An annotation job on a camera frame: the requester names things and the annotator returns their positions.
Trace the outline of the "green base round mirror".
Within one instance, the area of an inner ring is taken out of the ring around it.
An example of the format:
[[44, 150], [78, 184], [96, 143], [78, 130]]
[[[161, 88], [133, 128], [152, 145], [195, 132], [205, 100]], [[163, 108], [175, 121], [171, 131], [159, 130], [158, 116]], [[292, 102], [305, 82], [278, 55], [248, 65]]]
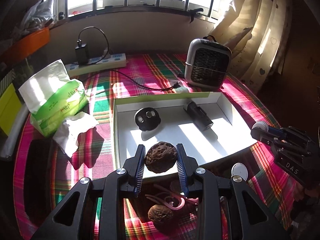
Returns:
[[244, 181], [248, 179], [248, 170], [247, 167], [243, 163], [235, 163], [231, 168], [231, 177], [239, 176]]

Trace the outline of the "brown walnut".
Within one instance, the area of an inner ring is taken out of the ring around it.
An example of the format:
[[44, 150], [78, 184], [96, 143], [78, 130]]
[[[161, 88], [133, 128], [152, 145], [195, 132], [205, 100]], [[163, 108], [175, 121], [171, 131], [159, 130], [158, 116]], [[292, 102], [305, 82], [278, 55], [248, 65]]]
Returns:
[[173, 216], [173, 211], [164, 205], [153, 205], [148, 211], [148, 219], [154, 224], [166, 224]]
[[160, 141], [148, 150], [144, 163], [149, 171], [163, 173], [171, 169], [176, 161], [176, 147], [171, 143]]

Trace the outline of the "black cylindrical flashlight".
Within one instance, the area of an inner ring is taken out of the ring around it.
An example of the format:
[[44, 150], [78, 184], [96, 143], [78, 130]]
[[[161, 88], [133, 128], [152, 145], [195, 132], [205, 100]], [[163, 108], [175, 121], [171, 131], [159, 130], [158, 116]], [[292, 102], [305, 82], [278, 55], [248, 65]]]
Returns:
[[194, 125], [199, 129], [200, 132], [204, 132], [212, 127], [212, 120], [208, 117], [207, 113], [194, 101], [189, 101], [186, 103], [183, 109], [190, 116]]

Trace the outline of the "pink clip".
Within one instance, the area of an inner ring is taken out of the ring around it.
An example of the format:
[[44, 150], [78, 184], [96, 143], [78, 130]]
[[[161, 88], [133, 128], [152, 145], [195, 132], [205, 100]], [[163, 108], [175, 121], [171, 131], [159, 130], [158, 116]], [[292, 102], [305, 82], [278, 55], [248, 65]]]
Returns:
[[145, 197], [157, 205], [163, 205], [173, 211], [181, 210], [187, 204], [198, 206], [198, 198], [187, 198], [183, 193], [176, 193], [165, 189], [164, 187], [154, 184], [154, 187], [159, 189], [160, 192], [156, 195], [145, 194]]

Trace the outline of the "black round three-button device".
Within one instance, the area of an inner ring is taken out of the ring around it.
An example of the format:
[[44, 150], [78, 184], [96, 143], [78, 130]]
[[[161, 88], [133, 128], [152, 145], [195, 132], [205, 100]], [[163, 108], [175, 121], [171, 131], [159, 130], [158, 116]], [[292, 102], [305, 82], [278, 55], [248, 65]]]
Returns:
[[135, 123], [143, 131], [153, 131], [161, 123], [159, 113], [152, 107], [145, 107], [135, 113]]

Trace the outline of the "white green cardboard box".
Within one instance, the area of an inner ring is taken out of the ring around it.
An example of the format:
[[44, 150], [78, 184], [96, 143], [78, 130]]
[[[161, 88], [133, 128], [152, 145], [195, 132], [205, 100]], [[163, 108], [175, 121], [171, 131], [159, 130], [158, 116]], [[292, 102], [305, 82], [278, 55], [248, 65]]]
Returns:
[[[212, 121], [208, 130], [201, 132], [184, 110], [191, 101], [200, 106]], [[161, 123], [153, 131], [143, 132], [135, 122], [135, 114], [146, 107], [157, 111]], [[257, 142], [231, 100], [221, 92], [118, 98], [114, 100], [111, 123], [116, 168], [121, 168], [126, 159], [133, 157], [140, 144], [146, 150], [160, 141], [183, 144], [186, 154], [202, 166], [233, 157]]]

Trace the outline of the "plaid bed sheet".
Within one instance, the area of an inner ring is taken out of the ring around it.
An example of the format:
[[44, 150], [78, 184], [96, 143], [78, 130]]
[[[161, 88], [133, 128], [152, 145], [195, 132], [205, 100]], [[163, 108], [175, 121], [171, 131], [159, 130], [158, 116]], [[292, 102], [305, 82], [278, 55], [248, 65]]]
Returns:
[[[127, 56], [127, 66], [121, 71], [126, 75], [152, 88], [164, 88], [169, 85], [178, 72], [184, 71], [186, 55], [184, 54], [141, 54]], [[69, 161], [65, 154], [58, 152], [54, 146], [49, 164], [49, 207], [55, 207], [65, 196], [67, 191], [82, 177], [93, 179], [103, 178], [114, 170], [113, 142], [111, 140], [110, 117], [112, 117], [113, 100], [129, 96], [148, 94], [164, 94], [137, 88], [132, 82], [120, 74], [89, 74], [79, 76], [88, 89], [90, 98], [87, 109], [99, 125], [78, 137], [79, 148]], [[232, 76], [225, 79], [223, 94], [231, 100], [237, 111], [251, 127], [256, 121], [265, 120], [268, 124], [278, 127], [273, 115], [240, 81]], [[25, 212], [23, 199], [25, 166], [29, 153], [29, 146], [35, 139], [43, 136], [30, 124], [27, 119], [20, 143], [14, 169], [14, 206], [18, 228], [23, 239], [30, 239], [37, 230], [36, 222], [32, 222]], [[248, 150], [248, 158], [253, 157], [253, 164], [245, 164], [249, 168], [257, 164], [258, 172], [248, 180], [249, 186], [268, 206], [285, 229], [292, 223], [290, 211], [293, 206], [293, 189], [295, 180], [282, 171], [274, 162], [271, 150], [264, 144], [257, 142]], [[183, 218], [170, 236], [165, 237], [151, 222], [142, 223], [133, 211], [133, 207], [125, 200], [125, 224], [127, 239], [193, 239], [195, 233], [195, 215]]]

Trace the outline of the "crumpled white tissue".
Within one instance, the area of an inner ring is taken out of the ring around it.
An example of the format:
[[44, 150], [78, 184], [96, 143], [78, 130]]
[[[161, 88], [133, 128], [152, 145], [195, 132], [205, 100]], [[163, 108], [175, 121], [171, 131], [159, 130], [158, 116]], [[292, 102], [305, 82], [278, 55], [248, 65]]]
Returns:
[[69, 158], [78, 150], [78, 136], [95, 128], [99, 122], [91, 115], [80, 112], [65, 118], [53, 136], [61, 151]]

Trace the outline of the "white black mini heater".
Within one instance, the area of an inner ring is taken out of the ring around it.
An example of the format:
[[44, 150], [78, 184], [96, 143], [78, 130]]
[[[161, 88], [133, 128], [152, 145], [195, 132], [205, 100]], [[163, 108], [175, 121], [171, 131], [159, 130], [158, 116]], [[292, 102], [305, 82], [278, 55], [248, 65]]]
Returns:
[[188, 48], [184, 79], [190, 85], [217, 90], [226, 77], [231, 57], [232, 52], [227, 46], [196, 38]]

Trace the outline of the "beige heart-pattern curtain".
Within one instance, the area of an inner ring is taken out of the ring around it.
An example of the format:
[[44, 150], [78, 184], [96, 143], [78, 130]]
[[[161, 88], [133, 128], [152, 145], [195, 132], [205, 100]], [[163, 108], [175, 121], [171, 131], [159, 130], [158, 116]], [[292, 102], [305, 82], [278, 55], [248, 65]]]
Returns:
[[211, 35], [232, 51], [229, 72], [253, 93], [277, 69], [290, 30], [290, 0], [229, 0]]

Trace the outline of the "green tissue pack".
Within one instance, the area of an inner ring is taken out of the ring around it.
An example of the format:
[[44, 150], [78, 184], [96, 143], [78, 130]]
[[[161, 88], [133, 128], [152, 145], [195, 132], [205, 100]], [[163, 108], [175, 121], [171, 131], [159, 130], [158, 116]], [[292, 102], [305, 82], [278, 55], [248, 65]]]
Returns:
[[88, 104], [81, 81], [71, 79], [57, 60], [30, 77], [18, 89], [30, 116], [30, 123], [44, 136], [56, 132], [63, 120]]

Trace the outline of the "yellow green storage box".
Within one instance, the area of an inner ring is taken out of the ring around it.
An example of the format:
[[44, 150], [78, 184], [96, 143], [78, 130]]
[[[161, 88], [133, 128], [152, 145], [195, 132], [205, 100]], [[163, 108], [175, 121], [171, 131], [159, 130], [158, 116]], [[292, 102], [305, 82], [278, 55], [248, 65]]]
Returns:
[[1, 96], [0, 102], [0, 127], [1, 138], [9, 136], [17, 114], [22, 104], [16, 94], [14, 85], [11, 83]]

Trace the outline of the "white power strip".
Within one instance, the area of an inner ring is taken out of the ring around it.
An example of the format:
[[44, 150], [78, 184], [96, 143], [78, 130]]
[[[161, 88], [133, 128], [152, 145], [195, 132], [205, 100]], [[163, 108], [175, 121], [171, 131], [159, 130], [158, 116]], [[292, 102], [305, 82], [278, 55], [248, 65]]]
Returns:
[[80, 66], [76, 63], [67, 64], [65, 68], [70, 77], [75, 77], [79, 75], [100, 72], [114, 68], [123, 68], [127, 65], [127, 58], [124, 53], [113, 54], [109, 58], [99, 61], [100, 59], [100, 57], [92, 58], [90, 59], [88, 65]]

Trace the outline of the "orange box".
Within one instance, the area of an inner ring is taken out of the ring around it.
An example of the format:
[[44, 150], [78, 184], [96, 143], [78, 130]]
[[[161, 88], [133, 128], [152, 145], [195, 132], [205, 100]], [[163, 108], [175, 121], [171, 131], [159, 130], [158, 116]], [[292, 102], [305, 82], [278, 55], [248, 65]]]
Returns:
[[26, 57], [48, 44], [50, 41], [49, 28], [43, 28], [29, 34], [13, 44], [1, 55], [1, 62], [13, 65], [21, 62]]

